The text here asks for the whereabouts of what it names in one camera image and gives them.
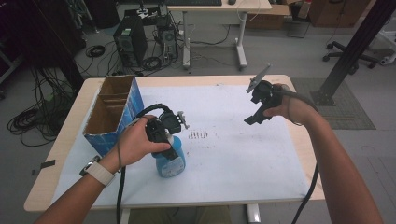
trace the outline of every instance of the forearm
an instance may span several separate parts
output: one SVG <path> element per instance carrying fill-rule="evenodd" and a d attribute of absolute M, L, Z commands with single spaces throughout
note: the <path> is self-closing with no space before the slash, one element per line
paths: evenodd
<path fill-rule="evenodd" d="M 108 155 L 99 163 L 112 174 L 118 170 L 114 156 Z M 82 223 L 104 187 L 91 175 L 84 175 L 35 223 Z"/>
<path fill-rule="evenodd" d="M 312 140 L 323 190 L 333 223 L 382 223 L 361 175 L 320 115 L 305 125 Z"/>

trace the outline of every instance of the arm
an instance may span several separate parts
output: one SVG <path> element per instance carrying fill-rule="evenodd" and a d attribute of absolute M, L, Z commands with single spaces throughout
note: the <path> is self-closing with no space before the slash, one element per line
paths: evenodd
<path fill-rule="evenodd" d="M 308 130 L 332 223 L 383 223 L 370 191 L 329 123 L 311 106 L 288 96 L 282 105 L 264 111 L 264 116 L 276 115 Z"/>
<path fill-rule="evenodd" d="M 147 121 L 148 119 L 140 119 L 134 126 L 125 129 L 118 142 L 122 166 L 137 162 L 151 152 L 163 151 L 170 147 L 166 143 L 152 143 L 148 140 L 145 131 Z M 112 174 L 120 169 L 117 144 L 99 163 Z M 105 186 L 91 175 L 84 175 L 35 223 L 82 223 L 104 188 Z"/>

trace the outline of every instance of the cardboard box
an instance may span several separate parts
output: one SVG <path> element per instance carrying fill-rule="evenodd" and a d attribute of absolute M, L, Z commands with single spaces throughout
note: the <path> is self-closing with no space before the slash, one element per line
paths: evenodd
<path fill-rule="evenodd" d="M 246 28 L 279 30 L 282 28 L 285 16 L 289 16 L 289 7 L 284 5 L 271 5 L 272 9 L 247 14 Z"/>
<path fill-rule="evenodd" d="M 106 77 L 95 99 L 83 135 L 101 155 L 117 143 L 119 135 L 144 109 L 134 76 Z"/>
<path fill-rule="evenodd" d="M 309 18 L 316 27 L 354 27 L 371 0 L 348 0 L 331 3 L 329 0 L 314 0 L 309 9 Z"/>

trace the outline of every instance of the hand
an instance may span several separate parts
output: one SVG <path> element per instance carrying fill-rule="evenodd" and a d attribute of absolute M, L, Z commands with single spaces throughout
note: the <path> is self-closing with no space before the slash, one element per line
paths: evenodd
<path fill-rule="evenodd" d="M 282 85 L 282 88 L 289 90 L 287 85 Z M 266 109 L 263 114 L 266 117 L 283 116 L 285 119 L 292 122 L 305 125 L 312 116 L 318 115 L 318 112 L 302 100 L 294 97 L 283 96 L 282 104 L 280 106 Z"/>
<path fill-rule="evenodd" d="M 169 149 L 168 143 L 150 142 L 146 134 L 146 124 L 154 116 L 146 115 L 142 117 L 135 125 L 127 127 L 118 143 L 107 153 L 101 160 L 101 163 L 110 172 L 115 172 L 121 167 L 140 161 L 145 155 L 152 152 L 161 152 Z"/>

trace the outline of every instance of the office chair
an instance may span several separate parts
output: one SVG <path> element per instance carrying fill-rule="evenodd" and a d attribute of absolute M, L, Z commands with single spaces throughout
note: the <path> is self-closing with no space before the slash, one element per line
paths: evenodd
<path fill-rule="evenodd" d="M 327 55 L 325 55 L 323 57 L 323 62 L 328 62 L 330 60 L 330 58 L 333 58 L 333 57 L 341 57 L 341 55 L 343 54 L 344 50 L 347 48 L 344 45 L 342 45 L 342 44 L 340 44 L 340 43 L 338 43 L 336 41 L 333 41 L 331 44 L 328 44 L 326 46 L 326 49 L 333 49 L 334 47 L 340 49 L 342 52 L 328 53 Z M 367 67 L 369 67 L 370 69 L 374 68 L 376 66 L 376 64 L 378 63 L 378 59 L 370 57 L 370 56 L 367 56 L 367 55 L 364 55 L 364 54 L 359 56 L 359 59 L 362 59 L 362 60 L 364 60 L 366 62 L 369 62 L 370 64 Z M 355 74 L 355 72 L 358 69 L 359 69 L 359 65 L 358 65 L 358 61 L 356 61 L 355 64 L 349 69 L 348 73 L 350 75 L 353 75 L 353 74 Z"/>

